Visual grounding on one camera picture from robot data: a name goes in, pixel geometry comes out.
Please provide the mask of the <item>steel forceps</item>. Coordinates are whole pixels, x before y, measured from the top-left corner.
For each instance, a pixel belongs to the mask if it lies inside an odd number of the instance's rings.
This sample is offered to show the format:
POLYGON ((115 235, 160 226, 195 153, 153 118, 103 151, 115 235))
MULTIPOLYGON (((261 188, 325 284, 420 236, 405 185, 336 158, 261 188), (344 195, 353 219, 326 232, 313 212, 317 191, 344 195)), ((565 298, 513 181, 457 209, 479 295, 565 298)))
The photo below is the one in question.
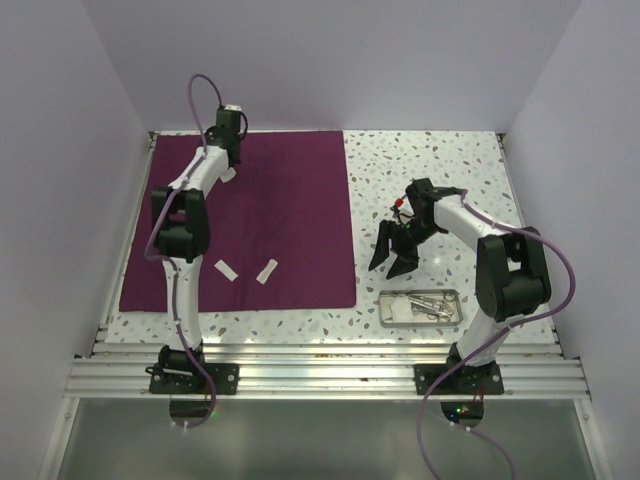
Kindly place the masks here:
POLYGON ((407 296, 407 298, 410 299, 415 299, 418 301, 422 301, 425 303, 429 303, 429 304, 434 304, 434 305, 438 305, 440 304, 442 306, 442 308, 444 309, 445 307, 451 307, 452 305, 455 304, 456 301, 456 297, 447 297, 446 295, 444 295, 443 297, 437 297, 437 296, 429 296, 429 295, 411 295, 409 294, 407 296))

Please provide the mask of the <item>steel scissors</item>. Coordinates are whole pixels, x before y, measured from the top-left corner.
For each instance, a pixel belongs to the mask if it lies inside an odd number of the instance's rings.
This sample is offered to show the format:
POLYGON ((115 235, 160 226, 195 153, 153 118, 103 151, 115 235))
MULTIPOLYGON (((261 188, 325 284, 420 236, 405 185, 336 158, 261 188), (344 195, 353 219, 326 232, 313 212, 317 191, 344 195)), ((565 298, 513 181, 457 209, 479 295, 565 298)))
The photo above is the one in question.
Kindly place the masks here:
POLYGON ((441 312, 445 315, 448 315, 449 317, 451 317, 451 313, 449 311, 447 311, 446 309, 443 309, 442 306, 440 304, 438 305, 434 305, 434 304, 429 304, 429 303, 425 303, 422 301, 418 301, 415 299, 410 299, 411 301, 411 309, 418 312, 418 313, 436 313, 436 312, 441 312))
POLYGON ((420 324, 448 323, 450 317, 441 312, 436 313, 419 313, 414 316, 414 322, 420 324))

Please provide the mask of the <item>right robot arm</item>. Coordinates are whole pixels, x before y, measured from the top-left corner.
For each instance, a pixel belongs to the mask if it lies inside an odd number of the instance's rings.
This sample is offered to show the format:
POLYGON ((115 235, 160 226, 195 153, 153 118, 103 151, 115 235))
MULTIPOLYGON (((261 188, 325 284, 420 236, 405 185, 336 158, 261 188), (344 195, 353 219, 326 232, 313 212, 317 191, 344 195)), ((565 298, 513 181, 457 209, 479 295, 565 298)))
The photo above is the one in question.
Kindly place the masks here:
POLYGON ((419 246, 436 234, 450 234, 476 255, 475 297, 478 310, 450 351, 445 369, 451 389, 468 392, 481 380, 480 367, 495 361, 510 328, 549 301, 551 284, 539 232, 502 223, 476 210, 467 191, 435 186, 428 178, 412 181, 391 207, 393 218, 379 223, 369 268, 393 254, 388 279, 419 266, 419 246))

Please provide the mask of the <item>white gauze pad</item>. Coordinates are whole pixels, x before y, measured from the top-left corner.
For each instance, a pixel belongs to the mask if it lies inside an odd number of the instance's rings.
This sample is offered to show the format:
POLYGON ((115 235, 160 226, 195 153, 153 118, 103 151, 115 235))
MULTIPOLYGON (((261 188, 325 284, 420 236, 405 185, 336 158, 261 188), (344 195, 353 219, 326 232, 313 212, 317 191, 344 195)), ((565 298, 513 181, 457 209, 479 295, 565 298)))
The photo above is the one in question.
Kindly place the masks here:
POLYGON ((411 305, 392 305, 391 306, 392 321, 396 324, 413 323, 414 314, 411 305))
POLYGON ((405 296, 393 297, 390 300, 390 310, 393 316, 413 316, 411 301, 405 296))
POLYGON ((230 167, 221 174, 220 180, 223 183, 228 183, 235 178, 236 174, 236 170, 233 167, 230 167))

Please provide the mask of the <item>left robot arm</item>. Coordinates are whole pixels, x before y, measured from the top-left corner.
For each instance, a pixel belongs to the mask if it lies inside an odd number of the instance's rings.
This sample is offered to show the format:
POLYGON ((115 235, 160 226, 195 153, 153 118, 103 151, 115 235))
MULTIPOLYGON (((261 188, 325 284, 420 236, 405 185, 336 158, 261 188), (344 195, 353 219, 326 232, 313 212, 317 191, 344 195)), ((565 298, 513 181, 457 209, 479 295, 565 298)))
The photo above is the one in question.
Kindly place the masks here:
POLYGON ((145 257, 162 263, 171 322, 159 369, 172 373, 175 384, 189 393, 201 390, 208 379, 199 325, 199 278, 211 238, 206 200, 216 183, 235 175, 246 127, 241 108, 218 108, 183 172, 151 193, 152 233, 145 257))

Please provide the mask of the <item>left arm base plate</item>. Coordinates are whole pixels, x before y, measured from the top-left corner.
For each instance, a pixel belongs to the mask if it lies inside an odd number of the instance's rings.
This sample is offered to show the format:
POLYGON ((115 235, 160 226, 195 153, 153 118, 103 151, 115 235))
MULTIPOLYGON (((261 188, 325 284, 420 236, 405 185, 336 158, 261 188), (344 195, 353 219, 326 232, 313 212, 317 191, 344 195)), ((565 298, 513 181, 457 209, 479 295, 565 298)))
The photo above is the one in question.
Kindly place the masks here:
MULTIPOLYGON (((204 366, 213 380, 217 395, 235 395, 240 378, 240 367, 233 363, 207 363, 204 366)), ((210 394, 207 380, 199 372, 162 370, 158 365, 149 366, 145 372, 151 376, 149 392, 166 395, 210 394)))

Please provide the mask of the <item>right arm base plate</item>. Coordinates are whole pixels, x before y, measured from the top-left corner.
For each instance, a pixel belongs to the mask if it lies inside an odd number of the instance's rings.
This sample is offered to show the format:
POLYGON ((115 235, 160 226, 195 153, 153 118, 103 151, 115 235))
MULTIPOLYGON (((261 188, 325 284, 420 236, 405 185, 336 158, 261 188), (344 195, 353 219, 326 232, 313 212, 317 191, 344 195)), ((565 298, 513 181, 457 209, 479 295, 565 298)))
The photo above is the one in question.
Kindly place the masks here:
MULTIPOLYGON (((430 386, 447 370, 445 364, 415 364, 414 381, 418 395, 424 395, 430 386)), ((463 366, 449 375, 433 390, 433 395, 502 395, 505 392, 502 375, 496 362, 480 366, 463 366)))

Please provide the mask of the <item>white strip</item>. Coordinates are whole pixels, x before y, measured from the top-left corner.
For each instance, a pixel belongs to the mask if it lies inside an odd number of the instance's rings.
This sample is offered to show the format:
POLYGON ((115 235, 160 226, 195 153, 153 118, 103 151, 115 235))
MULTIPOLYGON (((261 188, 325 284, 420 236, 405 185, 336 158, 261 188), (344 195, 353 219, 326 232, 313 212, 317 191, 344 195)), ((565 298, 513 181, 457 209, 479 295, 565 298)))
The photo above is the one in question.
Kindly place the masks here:
POLYGON ((260 271, 260 273, 256 277, 256 281, 262 285, 264 285, 274 270, 277 268, 278 262, 275 259, 270 259, 266 266, 260 271))
POLYGON ((218 260, 214 267, 230 282, 238 278, 238 274, 223 260, 218 260))

